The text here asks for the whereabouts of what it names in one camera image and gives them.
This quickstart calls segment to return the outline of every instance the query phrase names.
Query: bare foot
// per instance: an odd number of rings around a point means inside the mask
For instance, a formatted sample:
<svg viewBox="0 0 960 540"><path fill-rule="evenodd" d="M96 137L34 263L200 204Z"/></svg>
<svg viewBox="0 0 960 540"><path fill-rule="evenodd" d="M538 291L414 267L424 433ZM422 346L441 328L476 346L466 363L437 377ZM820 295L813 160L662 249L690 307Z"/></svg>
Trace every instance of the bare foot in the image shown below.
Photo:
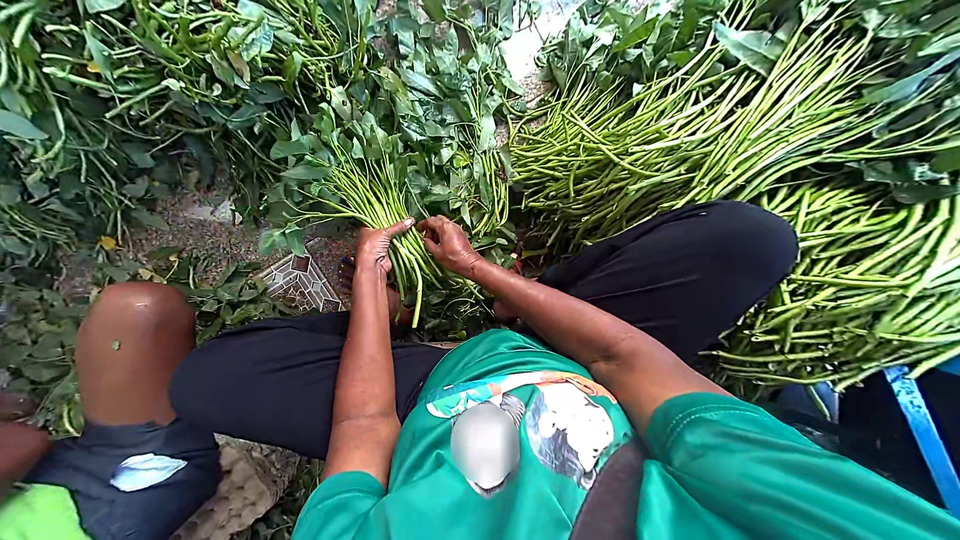
<svg viewBox="0 0 960 540"><path fill-rule="evenodd" d="M349 294L353 290L353 273L356 272L356 266L353 259L344 257L340 259L340 269L337 270L337 279L340 288ZM414 311L403 305L400 299L400 293L396 292L392 286L387 285L387 307L390 311L390 322L399 326L410 326L414 320Z"/></svg>

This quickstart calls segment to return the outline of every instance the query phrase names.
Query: graphic print on shirt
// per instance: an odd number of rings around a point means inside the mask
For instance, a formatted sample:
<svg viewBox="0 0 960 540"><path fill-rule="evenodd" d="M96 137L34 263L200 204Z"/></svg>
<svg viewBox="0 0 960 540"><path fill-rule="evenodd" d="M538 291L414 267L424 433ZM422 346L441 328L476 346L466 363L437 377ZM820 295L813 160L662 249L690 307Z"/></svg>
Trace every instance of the graphic print on shirt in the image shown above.
<svg viewBox="0 0 960 540"><path fill-rule="evenodd" d="M507 393L523 385L534 384L539 392L529 407ZM439 418L457 418L468 409L491 403L506 411L519 430L521 418L529 448L547 469L562 474L583 489L590 489L597 475L597 461L614 439L613 422L606 409L590 396L604 396L615 402L610 392L595 381L566 372L529 372L474 380L438 388L427 396L427 410ZM474 491L489 497L509 480L504 477L495 486L481 486L470 479Z"/></svg>
<svg viewBox="0 0 960 540"><path fill-rule="evenodd" d="M613 442L613 421L602 406L573 384L545 384L524 425L540 463L590 489L597 460Z"/></svg>
<svg viewBox="0 0 960 540"><path fill-rule="evenodd" d="M609 390L586 377L564 371L531 371L437 388L426 396L426 408L430 414L438 418L452 418L474 405L482 404L514 388L527 384L540 386L553 382L568 382L586 395L603 396L616 403L616 398Z"/></svg>

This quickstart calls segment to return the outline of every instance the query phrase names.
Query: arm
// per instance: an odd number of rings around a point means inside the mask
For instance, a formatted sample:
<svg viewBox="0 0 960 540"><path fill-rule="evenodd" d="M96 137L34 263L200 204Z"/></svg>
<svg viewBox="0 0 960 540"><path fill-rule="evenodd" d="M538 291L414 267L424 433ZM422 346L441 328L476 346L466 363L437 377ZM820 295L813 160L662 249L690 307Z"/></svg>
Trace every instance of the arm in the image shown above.
<svg viewBox="0 0 960 540"><path fill-rule="evenodd" d="M583 364L621 402L631 422L645 430L666 400L691 392L727 394L645 332L603 309L527 280L480 257L457 224L423 221L424 245L446 268L469 278L502 301L560 353Z"/></svg>
<svg viewBox="0 0 960 540"><path fill-rule="evenodd" d="M50 450L47 432L16 422L0 422L0 502Z"/></svg>
<svg viewBox="0 0 960 540"><path fill-rule="evenodd" d="M387 229L361 229L357 239L353 307L333 397L323 479L346 471L373 475L386 487L400 421L396 417L394 358L387 309L387 250L413 218Z"/></svg>

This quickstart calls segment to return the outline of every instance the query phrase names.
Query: person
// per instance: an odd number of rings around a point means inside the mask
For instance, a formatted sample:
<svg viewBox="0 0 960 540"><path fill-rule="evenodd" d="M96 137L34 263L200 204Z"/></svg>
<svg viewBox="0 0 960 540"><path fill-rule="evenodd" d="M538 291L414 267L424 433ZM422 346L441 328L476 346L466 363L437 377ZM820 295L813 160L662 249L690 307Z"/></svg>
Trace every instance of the person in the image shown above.
<svg viewBox="0 0 960 540"><path fill-rule="evenodd" d="M106 287L77 333L83 434L51 442L0 411L0 540L168 540L212 497L213 433L168 398L193 347L194 313L176 288Z"/></svg>
<svg viewBox="0 0 960 540"><path fill-rule="evenodd" d="M361 230L350 313L276 319L193 351L196 426L325 458L295 540L960 538L960 523L689 367L782 280L797 238L736 202L678 209L537 281L456 224L430 254L525 332L391 343L391 238Z"/></svg>

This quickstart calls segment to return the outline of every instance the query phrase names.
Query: green t-shirt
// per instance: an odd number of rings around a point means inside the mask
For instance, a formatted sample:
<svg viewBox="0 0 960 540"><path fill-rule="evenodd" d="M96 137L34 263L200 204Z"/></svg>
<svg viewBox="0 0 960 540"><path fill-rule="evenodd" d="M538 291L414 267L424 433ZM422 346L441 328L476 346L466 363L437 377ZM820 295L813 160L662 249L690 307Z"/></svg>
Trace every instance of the green t-shirt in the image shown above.
<svg viewBox="0 0 960 540"><path fill-rule="evenodd" d="M366 473L330 477L294 540L567 538L597 473L633 436L588 378L530 337L471 339L437 365L404 422L389 489ZM492 490L468 482L450 451L455 417L486 400L519 432L519 463ZM734 398L673 398L644 441L640 538L960 538L944 510Z"/></svg>
<svg viewBox="0 0 960 540"><path fill-rule="evenodd" d="M89 540L70 492L27 484L0 503L0 540Z"/></svg>

